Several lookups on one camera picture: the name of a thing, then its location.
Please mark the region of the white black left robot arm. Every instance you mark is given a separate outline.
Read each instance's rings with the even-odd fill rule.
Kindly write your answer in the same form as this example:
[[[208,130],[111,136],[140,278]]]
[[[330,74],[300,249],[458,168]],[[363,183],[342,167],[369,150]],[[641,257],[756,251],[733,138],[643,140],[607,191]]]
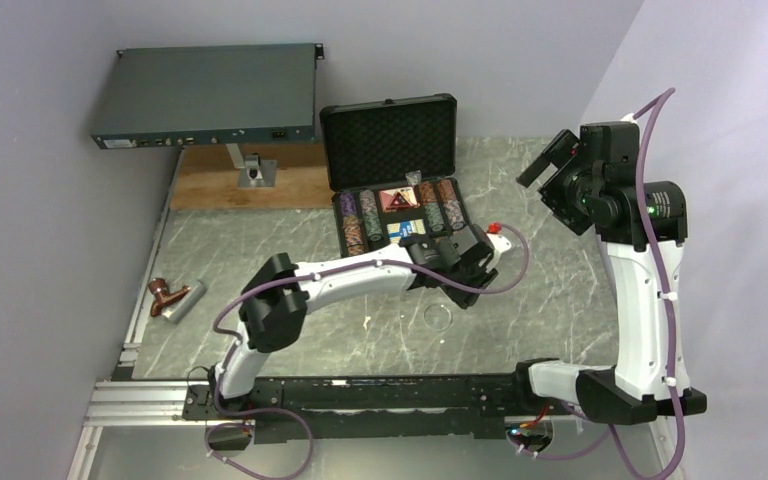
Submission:
[[[309,314],[360,296],[420,288],[440,288],[466,309],[493,282],[511,247],[503,235],[470,225],[451,236],[412,234],[331,261],[294,263],[286,253],[272,256],[239,297],[239,324],[229,352],[213,368],[208,407],[224,420],[239,417],[269,356],[299,339]]]

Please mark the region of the blue playing card deck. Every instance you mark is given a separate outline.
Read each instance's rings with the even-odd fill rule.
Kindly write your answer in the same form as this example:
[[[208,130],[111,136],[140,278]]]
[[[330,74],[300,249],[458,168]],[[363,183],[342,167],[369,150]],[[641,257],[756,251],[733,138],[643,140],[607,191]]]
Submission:
[[[408,238],[410,236],[425,235],[425,223],[422,219],[388,223],[387,234],[391,244],[398,244],[402,239]]]

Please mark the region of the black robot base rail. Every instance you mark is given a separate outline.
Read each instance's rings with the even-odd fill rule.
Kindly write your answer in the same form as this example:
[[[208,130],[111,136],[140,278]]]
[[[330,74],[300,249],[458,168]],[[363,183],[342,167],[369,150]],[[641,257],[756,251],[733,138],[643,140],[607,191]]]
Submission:
[[[302,439],[296,413],[317,439],[467,435],[502,439],[561,413],[558,401],[527,397],[514,374],[259,377],[250,393],[216,409],[206,384],[186,389],[191,421],[246,420],[260,443]]]

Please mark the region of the clear round plastic disc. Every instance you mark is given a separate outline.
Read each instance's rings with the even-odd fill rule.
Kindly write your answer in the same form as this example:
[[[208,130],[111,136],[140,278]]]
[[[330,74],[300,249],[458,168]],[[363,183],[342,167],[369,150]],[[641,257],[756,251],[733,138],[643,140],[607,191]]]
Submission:
[[[423,311],[425,325],[435,331],[444,331],[453,323],[454,315],[445,304],[428,305]]]

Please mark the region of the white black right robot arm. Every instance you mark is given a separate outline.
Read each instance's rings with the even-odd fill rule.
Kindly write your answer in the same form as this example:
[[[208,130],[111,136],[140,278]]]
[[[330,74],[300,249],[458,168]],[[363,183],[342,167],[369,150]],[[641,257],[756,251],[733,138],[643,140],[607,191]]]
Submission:
[[[632,122],[564,129],[517,181],[539,189],[553,216],[577,235],[594,229],[606,247],[616,290],[619,347],[613,366],[559,359],[521,362],[511,388],[517,411],[534,415],[549,399],[578,406],[591,421],[635,425],[706,412],[682,357],[678,279],[688,237],[686,198],[671,181],[636,177],[640,129]]]

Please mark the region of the black poker set case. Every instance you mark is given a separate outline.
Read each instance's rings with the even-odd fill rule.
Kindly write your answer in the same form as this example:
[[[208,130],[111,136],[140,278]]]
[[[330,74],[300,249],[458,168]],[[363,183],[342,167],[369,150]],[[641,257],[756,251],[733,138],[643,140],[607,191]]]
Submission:
[[[453,95],[440,93],[328,106],[320,111],[319,117],[342,257],[350,257],[344,239],[344,216],[340,210],[339,197],[342,193],[349,192],[355,197],[356,216],[364,239],[363,254],[391,244],[387,234],[388,223],[422,219],[425,235],[432,237],[449,236],[459,231],[450,227],[444,210],[437,187],[442,179],[448,178],[454,184],[464,212],[465,227],[469,225],[470,217],[454,177],[457,100]],[[422,182],[433,183],[445,221],[442,231],[432,232],[428,228],[418,185],[410,186],[405,179],[405,173],[410,171],[420,171]],[[359,201],[359,193],[363,190],[371,190],[375,194],[384,234],[378,242],[371,242],[366,233]]]

